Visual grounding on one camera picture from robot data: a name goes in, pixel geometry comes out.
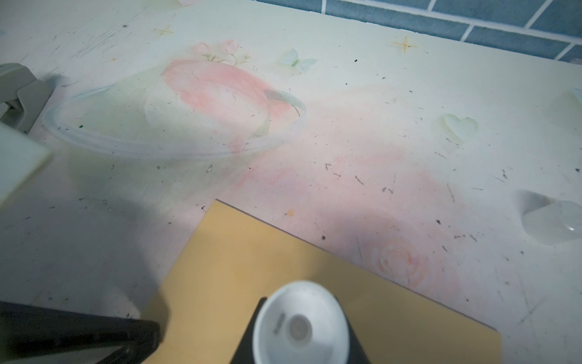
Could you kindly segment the white glue stick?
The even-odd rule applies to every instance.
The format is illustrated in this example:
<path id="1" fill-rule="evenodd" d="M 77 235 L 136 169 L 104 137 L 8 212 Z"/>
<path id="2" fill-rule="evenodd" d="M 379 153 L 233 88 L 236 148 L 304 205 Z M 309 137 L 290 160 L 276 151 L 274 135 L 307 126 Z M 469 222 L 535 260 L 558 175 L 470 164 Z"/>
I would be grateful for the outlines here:
<path id="1" fill-rule="evenodd" d="M 350 331 L 329 290 L 312 281 L 295 281 L 265 301 L 252 345 L 256 363 L 346 363 Z"/>

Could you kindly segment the translucent glue stick cap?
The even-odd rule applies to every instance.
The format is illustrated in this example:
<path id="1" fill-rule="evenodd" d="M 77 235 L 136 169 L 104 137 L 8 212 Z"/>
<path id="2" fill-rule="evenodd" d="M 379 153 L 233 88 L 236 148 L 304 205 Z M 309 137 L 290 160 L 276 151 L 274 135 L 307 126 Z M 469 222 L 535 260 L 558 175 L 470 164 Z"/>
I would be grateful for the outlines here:
<path id="1" fill-rule="evenodd" d="M 581 239 L 581 205 L 551 203 L 525 214 L 522 225 L 533 239 L 549 246 Z"/>

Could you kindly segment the brown kraft envelope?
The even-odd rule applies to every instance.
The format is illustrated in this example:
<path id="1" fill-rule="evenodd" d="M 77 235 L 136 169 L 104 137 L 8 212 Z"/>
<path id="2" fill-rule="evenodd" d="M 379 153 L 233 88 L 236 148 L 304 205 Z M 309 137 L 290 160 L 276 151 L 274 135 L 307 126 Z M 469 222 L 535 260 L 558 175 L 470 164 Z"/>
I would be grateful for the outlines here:
<path id="1" fill-rule="evenodd" d="M 310 280 L 342 305 L 372 363 L 499 363 L 498 331 L 214 202 L 143 311 L 164 328 L 151 363 L 228 363 L 256 306 Z"/>

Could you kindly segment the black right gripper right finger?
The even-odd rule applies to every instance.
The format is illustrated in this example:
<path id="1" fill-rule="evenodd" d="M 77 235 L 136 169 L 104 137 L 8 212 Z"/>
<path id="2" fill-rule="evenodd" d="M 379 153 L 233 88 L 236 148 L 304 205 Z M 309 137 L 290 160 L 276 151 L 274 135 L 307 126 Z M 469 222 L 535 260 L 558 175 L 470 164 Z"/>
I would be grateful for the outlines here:
<path id="1" fill-rule="evenodd" d="M 347 364 L 370 363 L 371 361 L 368 359 L 340 301 L 335 297 L 333 303 L 333 351 L 336 356 L 334 362 Z"/>

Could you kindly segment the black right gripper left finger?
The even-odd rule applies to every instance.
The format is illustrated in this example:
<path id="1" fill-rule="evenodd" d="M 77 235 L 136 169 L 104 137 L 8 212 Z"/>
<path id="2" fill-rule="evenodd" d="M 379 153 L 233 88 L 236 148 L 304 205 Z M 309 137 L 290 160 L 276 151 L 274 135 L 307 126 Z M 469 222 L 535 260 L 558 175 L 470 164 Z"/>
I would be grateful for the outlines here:
<path id="1" fill-rule="evenodd" d="M 264 306 L 267 298 L 262 297 L 256 306 L 255 311 L 246 327 L 244 334 L 239 342 L 239 345 L 230 361 L 230 364 L 254 364 L 253 356 L 253 332 L 256 324 L 256 320 L 259 316 L 259 312 Z"/>

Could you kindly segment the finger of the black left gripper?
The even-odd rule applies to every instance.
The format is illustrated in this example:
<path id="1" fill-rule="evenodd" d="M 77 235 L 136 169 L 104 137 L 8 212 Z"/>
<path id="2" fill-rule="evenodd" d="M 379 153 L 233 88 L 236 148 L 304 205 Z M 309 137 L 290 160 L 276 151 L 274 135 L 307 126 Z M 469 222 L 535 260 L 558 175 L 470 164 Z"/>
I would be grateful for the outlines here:
<path id="1" fill-rule="evenodd" d="M 101 363 L 141 363 L 159 347 L 149 320 L 116 318 L 1 302 L 1 361 L 115 347 Z"/>

